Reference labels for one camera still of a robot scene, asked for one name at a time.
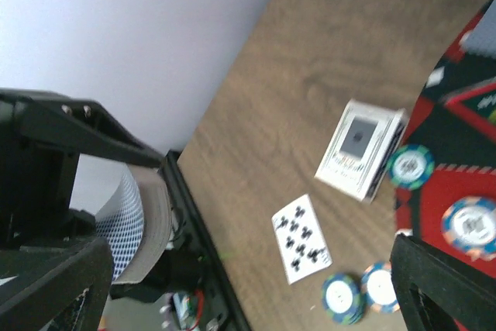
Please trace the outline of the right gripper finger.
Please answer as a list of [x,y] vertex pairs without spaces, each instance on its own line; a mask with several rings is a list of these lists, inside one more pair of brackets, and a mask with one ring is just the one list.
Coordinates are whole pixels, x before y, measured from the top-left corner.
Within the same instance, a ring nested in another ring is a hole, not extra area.
[[441,250],[396,236],[391,277],[407,329],[495,329],[495,279]]

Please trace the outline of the blue backed card deck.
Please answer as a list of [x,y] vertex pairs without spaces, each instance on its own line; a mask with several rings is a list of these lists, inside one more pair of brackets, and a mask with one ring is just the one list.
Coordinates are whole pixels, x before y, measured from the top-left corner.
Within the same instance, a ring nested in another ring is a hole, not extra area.
[[119,184],[95,217],[107,240],[113,284],[138,284],[157,264],[170,241],[172,210],[167,186],[151,168],[122,165]]

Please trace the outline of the green poker chip stack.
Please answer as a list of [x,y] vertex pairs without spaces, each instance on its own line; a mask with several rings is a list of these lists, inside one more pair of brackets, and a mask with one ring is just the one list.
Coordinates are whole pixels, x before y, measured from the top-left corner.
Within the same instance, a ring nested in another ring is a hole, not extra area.
[[327,277],[321,289],[322,307],[330,319],[340,325],[358,323],[366,302],[355,279],[346,273]]

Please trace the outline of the triangular all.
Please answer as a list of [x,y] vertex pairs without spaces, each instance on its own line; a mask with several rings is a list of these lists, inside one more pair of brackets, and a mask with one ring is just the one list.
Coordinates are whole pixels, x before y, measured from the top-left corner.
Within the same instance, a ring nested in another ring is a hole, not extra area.
[[450,92],[441,102],[454,115],[495,140],[495,77]]

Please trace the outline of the purple chip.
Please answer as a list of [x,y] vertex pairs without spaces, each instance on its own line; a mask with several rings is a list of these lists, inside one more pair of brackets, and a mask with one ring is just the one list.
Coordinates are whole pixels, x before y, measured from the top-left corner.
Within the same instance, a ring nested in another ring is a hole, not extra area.
[[454,202],[441,218],[441,233],[471,260],[495,258],[495,200],[467,196]]
[[400,309],[391,280],[391,263],[371,264],[361,278],[361,289],[368,306],[379,313],[394,313]]

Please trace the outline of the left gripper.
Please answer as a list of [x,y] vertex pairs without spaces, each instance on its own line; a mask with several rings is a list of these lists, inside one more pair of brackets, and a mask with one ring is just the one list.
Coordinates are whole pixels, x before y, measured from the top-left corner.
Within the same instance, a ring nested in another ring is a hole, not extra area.
[[[1,90],[1,246],[18,248],[69,210],[79,157],[156,168],[163,155],[100,103],[52,91]],[[83,298],[69,330],[96,330],[112,280],[106,240],[1,251],[1,329],[41,330]]]

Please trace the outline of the dealt blue backed card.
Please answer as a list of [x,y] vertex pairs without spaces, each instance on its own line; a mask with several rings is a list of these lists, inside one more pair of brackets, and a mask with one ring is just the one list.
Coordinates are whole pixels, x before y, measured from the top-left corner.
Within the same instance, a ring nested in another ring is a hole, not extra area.
[[486,13],[463,42],[466,52],[495,58],[495,14]]

